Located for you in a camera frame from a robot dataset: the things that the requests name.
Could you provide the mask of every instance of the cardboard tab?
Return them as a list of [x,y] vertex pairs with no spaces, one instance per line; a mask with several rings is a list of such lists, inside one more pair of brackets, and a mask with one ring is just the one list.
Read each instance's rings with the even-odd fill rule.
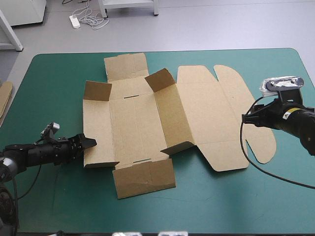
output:
[[2,117],[5,107],[12,92],[13,84],[9,81],[4,82],[0,87],[0,117]]
[[113,175],[118,199],[176,186],[171,159],[133,165],[115,170]]
[[85,100],[109,101],[112,85],[95,81],[86,81],[84,97]]
[[173,155],[173,154],[176,154],[180,151],[191,148],[193,146],[195,146],[195,144],[193,144],[189,141],[185,141],[185,142],[182,142],[180,144],[174,145],[172,147],[168,147],[167,149],[161,150],[161,152],[166,153],[167,155]]
[[160,91],[168,86],[174,85],[175,81],[167,69],[162,69],[146,77],[146,81],[152,88],[153,92]]
[[149,75],[144,53],[122,54],[105,58],[104,62],[109,82]]

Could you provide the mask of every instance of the white power strip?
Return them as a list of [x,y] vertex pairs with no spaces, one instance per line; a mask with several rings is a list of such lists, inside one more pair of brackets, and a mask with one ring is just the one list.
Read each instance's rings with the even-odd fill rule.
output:
[[75,29],[80,28],[80,22],[76,16],[69,16],[69,19]]

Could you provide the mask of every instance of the white cable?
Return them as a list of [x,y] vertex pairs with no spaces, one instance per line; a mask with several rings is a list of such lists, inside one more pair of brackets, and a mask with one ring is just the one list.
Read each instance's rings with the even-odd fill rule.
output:
[[97,17],[97,15],[99,13],[97,13],[95,16],[91,16],[93,11],[89,7],[90,7],[90,0],[87,1],[85,7],[80,8],[80,9],[76,9],[72,13],[72,16],[73,17],[77,17],[80,23],[87,24],[87,25],[91,26],[92,29],[94,29],[94,30],[98,30],[98,29],[104,27],[105,25],[107,25],[109,23],[109,19],[107,19],[106,22],[104,23],[104,21],[105,21],[104,18]]

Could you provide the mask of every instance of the cardboard slot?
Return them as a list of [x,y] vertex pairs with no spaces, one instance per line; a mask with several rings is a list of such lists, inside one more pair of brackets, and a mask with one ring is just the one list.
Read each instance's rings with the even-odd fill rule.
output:
[[130,96],[130,97],[124,97],[124,98],[126,99],[126,98],[137,97],[137,96],[139,96],[139,95],[134,95],[134,96]]
[[139,162],[142,162],[142,161],[149,161],[149,160],[151,160],[151,159],[148,158],[148,159],[144,159],[144,160],[134,161],[134,163],[139,163]]

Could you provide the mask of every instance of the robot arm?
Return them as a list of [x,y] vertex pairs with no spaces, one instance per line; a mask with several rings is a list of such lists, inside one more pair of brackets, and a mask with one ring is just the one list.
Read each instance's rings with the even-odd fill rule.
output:
[[248,115],[243,115],[245,124],[283,130],[300,139],[310,155],[315,155],[315,110],[305,107],[300,88],[300,77],[279,77],[263,81],[260,90],[263,97],[275,96],[267,105],[255,105]]
[[8,145],[0,153],[0,235],[15,235],[18,225],[17,196],[13,200],[3,182],[14,179],[30,166],[71,162],[80,157],[85,149],[96,146],[96,140],[86,138],[84,134],[56,139],[54,134],[59,127],[52,122],[41,132],[41,139],[34,144]]

